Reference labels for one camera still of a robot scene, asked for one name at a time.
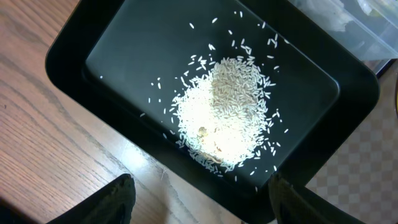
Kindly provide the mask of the rice pile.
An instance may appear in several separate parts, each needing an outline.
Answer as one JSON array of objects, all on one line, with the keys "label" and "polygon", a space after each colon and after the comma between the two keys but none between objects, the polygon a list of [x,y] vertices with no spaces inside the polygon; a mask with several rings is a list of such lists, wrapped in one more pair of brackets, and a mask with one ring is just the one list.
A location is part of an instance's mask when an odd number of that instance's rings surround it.
[{"label": "rice pile", "polygon": [[88,65],[207,171],[258,190],[279,166],[278,35],[251,13],[119,11]]}]

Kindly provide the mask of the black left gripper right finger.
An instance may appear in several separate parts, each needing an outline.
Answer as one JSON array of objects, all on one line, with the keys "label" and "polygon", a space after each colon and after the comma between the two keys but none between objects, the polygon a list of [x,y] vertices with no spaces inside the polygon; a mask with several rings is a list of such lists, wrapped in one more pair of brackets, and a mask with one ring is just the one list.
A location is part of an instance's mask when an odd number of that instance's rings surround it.
[{"label": "black left gripper right finger", "polygon": [[364,224],[302,185],[275,173],[268,181],[272,210],[278,223]]}]

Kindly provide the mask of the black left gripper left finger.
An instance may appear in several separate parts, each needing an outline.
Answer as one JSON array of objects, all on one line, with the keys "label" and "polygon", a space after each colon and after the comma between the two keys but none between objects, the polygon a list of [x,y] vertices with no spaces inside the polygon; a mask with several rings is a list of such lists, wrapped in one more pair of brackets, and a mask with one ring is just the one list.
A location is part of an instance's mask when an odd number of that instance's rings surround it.
[{"label": "black left gripper left finger", "polygon": [[122,174],[49,223],[129,224],[135,201],[134,179],[130,174]]}]

